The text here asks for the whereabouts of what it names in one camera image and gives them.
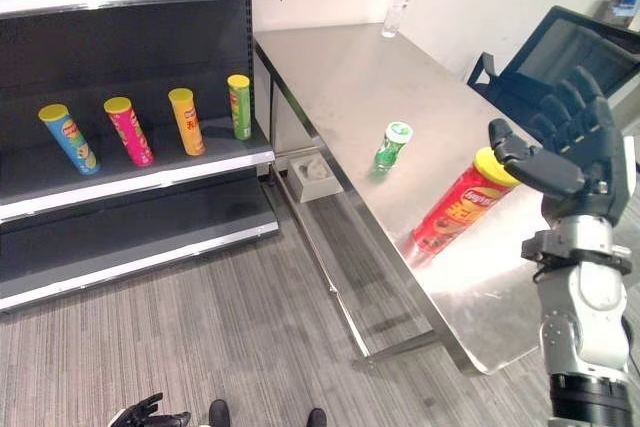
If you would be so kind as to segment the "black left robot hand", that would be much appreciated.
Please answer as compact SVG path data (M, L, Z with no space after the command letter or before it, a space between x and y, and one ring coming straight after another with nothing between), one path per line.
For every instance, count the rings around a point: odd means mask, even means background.
M162 392L155 393L136 404L121 409L109 421L109 427L185 427L191 421L191 413L156 414Z

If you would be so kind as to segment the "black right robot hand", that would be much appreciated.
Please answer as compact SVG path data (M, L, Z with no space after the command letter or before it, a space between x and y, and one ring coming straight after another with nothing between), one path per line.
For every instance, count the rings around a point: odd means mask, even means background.
M543 194L550 224L570 216L602 217L615 226L630 200L623 136L595 77L584 67L543 97L531 118L529 145L503 119L488 125L490 146L504 169Z

